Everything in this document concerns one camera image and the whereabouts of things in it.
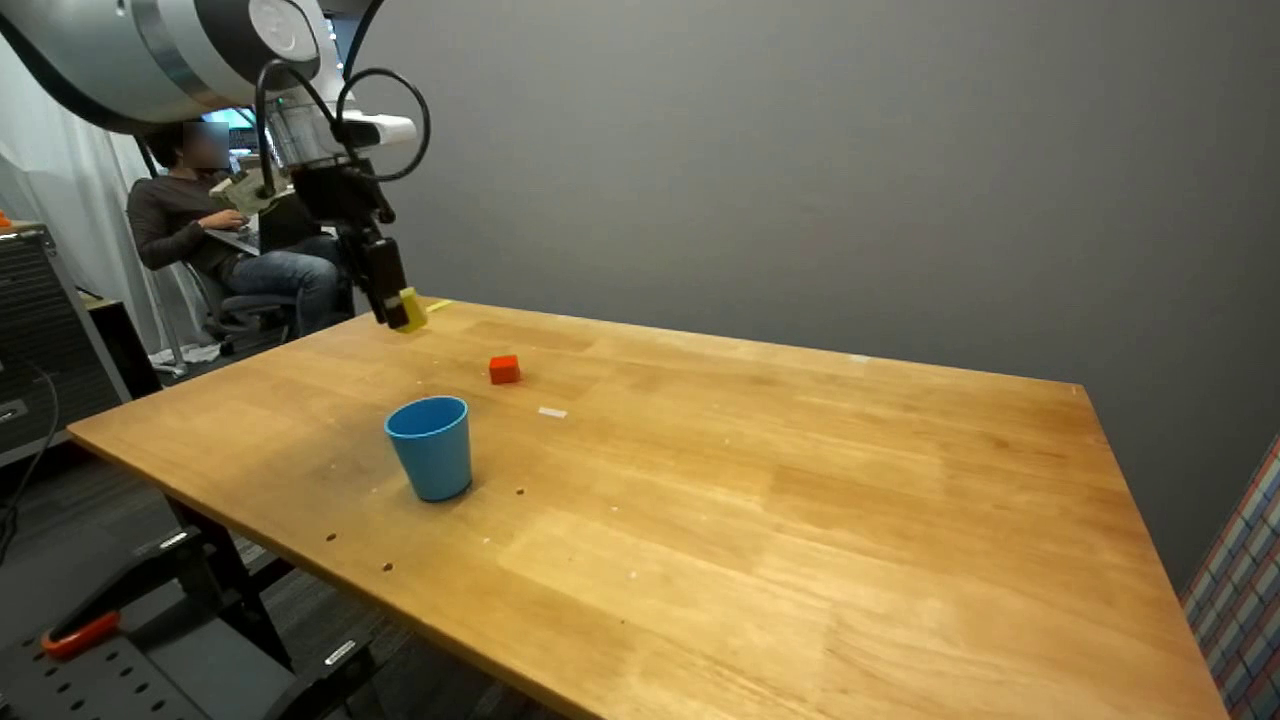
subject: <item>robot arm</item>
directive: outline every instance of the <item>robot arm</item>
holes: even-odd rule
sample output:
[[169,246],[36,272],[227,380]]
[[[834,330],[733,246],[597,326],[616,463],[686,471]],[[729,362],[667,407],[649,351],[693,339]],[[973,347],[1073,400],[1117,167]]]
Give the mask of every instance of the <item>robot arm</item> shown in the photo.
[[397,241],[379,231],[397,211],[352,142],[415,138],[415,127],[331,123],[342,82],[317,0],[0,0],[0,33],[47,96],[107,131],[262,101],[294,195],[340,229],[340,260],[375,320],[415,314]]

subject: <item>metal stand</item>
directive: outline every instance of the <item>metal stand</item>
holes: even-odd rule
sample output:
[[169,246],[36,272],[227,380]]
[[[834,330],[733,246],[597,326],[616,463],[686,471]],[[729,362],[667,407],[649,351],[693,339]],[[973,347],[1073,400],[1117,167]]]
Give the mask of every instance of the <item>metal stand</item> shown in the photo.
[[261,592],[289,576],[292,565],[271,561],[266,567],[249,573],[227,526],[212,525],[187,502],[169,500],[169,509],[182,531],[162,541],[145,561],[119,567],[98,592],[79,601],[58,622],[50,622],[44,650],[69,660],[107,638],[125,605],[169,580],[179,580],[196,611],[219,617],[292,671],[292,657],[261,601]]

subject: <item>wood grain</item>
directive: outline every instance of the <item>wood grain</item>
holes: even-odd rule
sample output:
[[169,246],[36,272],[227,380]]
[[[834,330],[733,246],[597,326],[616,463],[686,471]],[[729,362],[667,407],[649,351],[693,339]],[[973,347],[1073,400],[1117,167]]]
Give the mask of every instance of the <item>wood grain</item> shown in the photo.
[[[379,430],[430,393],[437,509]],[[583,716],[1222,716],[1073,382],[448,303],[70,434]]]

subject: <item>chair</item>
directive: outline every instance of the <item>chair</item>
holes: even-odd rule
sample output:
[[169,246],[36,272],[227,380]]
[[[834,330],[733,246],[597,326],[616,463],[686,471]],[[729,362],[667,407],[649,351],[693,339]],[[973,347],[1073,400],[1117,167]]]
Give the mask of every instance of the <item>chair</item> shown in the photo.
[[1187,619],[1230,716],[1280,716],[1280,441],[1201,565]]
[[294,303],[285,295],[227,295],[224,284],[190,264],[176,266],[179,284],[198,300],[198,326],[227,354],[250,354],[294,336]]

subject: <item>black cable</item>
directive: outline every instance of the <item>black cable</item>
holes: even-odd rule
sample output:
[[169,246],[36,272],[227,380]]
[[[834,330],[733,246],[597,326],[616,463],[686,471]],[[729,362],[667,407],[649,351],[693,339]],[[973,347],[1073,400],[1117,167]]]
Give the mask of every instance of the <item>black cable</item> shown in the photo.
[[331,106],[325,102],[325,96],[317,92],[312,80],[305,80],[301,69],[285,64],[285,70],[312,96],[312,102],[318,106],[318,116],[327,118],[327,127],[334,123]]
[[363,10],[360,10],[360,22],[357,22],[357,34],[352,34],[352,46],[347,46],[347,61],[342,61],[342,80],[352,80],[357,70],[357,61],[360,61],[360,46],[363,46],[363,34],[369,34],[369,22],[373,16],[382,9],[382,0],[369,0]]
[[151,159],[145,135],[131,135],[131,138],[134,138],[134,152],[145,154],[145,164],[146,164],[146,172],[151,172],[151,180],[157,180],[158,172],[157,172],[157,159]]
[[10,495],[7,495],[2,509],[0,509],[0,565],[2,565],[7,546],[10,546],[10,541],[14,541],[22,493],[26,493],[33,476],[36,476],[36,466],[44,463],[44,455],[47,455],[47,447],[50,447],[50,441],[55,441],[55,426],[58,426],[58,420],[63,420],[63,402],[58,402],[58,394],[55,394],[50,371],[44,371],[36,360],[22,360],[22,362],[36,371],[36,380],[44,380],[44,393],[47,393],[47,430],[44,430],[44,442],[38,442],[38,450],[33,455],[22,480],[10,487]]
[[342,92],[334,96],[334,118],[340,118],[340,123],[342,123],[352,86],[363,82],[369,75],[397,80],[401,86],[407,86],[407,96],[412,96],[415,106],[425,110],[425,135],[420,135],[412,159],[407,159],[401,172],[375,176],[379,184],[391,184],[391,180],[412,176],[412,172],[425,164],[425,154],[429,154],[429,146],[430,146],[430,102],[429,102],[425,92],[412,86],[401,70],[391,70],[391,69],[363,69],[363,70],[357,70],[357,75],[342,82]]
[[271,154],[271,142],[266,142],[266,80],[277,69],[289,69],[285,61],[271,61],[254,70],[254,82],[250,82],[250,116],[254,116],[254,154],[261,154],[261,167],[262,167],[262,191],[277,195],[277,154]]
[[292,10],[307,22],[312,51],[317,51],[317,61],[318,61],[318,34],[317,34],[317,27],[312,27],[312,16],[307,16],[294,0],[289,0],[289,5],[292,5]]

